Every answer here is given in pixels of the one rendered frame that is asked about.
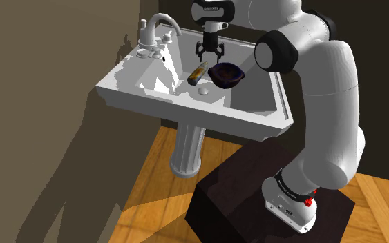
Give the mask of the white sink faucet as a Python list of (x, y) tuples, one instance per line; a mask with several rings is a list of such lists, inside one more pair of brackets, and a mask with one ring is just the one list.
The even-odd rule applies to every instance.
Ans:
[(139, 31), (138, 50), (136, 51), (136, 56), (139, 58), (162, 58), (162, 50), (158, 47), (158, 41), (155, 38), (155, 26), (159, 20), (165, 20), (170, 23), (175, 31), (177, 36), (182, 35), (182, 31), (178, 23), (169, 15), (164, 13), (154, 14), (149, 21), (146, 19), (141, 19), (141, 28)]

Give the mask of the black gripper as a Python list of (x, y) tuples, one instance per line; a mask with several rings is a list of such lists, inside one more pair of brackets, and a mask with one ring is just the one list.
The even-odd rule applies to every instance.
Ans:
[(195, 54), (200, 58), (202, 62), (202, 55), (205, 51), (214, 51), (217, 56), (217, 63), (220, 61), (220, 58), (225, 54), (225, 45), (224, 43), (218, 44), (218, 33), (217, 32), (203, 32), (203, 43), (196, 43)]

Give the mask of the dark blue bowl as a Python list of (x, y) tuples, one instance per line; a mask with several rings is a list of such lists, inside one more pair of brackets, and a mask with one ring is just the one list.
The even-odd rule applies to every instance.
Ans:
[(222, 62), (208, 69), (212, 82), (219, 88), (230, 89), (245, 78), (245, 73), (235, 64)]

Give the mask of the yellow and grey bottle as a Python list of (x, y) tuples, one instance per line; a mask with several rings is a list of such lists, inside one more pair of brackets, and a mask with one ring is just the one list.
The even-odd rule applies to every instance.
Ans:
[(207, 72), (209, 64), (207, 62), (201, 63), (188, 77), (187, 82), (192, 86), (196, 86), (203, 75)]

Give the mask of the dark robot stand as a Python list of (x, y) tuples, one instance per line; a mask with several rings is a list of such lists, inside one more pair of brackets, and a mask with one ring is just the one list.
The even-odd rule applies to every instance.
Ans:
[(276, 139), (249, 142), (200, 180), (185, 220), (202, 243), (340, 243), (355, 203), (319, 189), (317, 219), (297, 233), (265, 208), (263, 181), (294, 159)]

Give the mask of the white pedestal sink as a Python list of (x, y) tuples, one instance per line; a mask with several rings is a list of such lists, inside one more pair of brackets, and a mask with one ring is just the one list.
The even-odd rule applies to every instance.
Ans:
[(222, 89), (203, 75), (192, 86), (187, 77), (204, 61), (216, 63), (216, 55), (198, 57), (194, 48), (202, 33), (183, 29), (178, 36), (172, 26), (155, 29), (158, 57), (135, 47), (97, 85), (107, 105), (177, 122), (175, 148), (170, 169), (181, 178), (198, 173), (200, 150), (206, 130), (263, 141), (277, 137), (293, 123), (281, 76), (259, 68), (254, 45), (227, 37), (223, 62), (244, 73), (235, 87)]

